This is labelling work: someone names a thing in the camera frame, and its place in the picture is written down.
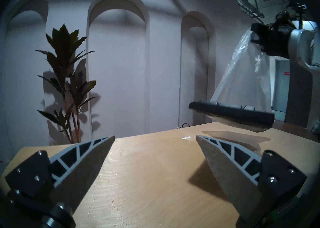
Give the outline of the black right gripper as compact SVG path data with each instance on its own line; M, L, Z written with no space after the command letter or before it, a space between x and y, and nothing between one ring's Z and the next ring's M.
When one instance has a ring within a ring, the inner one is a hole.
M266 27L264 42L261 40ZM289 59L288 43L293 31L293 23L261 24L252 23L251 42L261 47L261 52Z

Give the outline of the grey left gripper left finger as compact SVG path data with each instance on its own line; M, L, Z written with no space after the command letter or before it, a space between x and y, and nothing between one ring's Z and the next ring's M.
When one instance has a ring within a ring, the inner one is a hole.
M68 146L55 155L38 150L5 176L6 201L44 215L75 211L98 176L114 136Z

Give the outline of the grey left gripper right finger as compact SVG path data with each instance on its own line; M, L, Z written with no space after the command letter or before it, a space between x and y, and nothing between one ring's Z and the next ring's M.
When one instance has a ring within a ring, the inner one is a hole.
M275 224L299 202L307 176L273 150L197 135L215 179L239 213L236 224Z

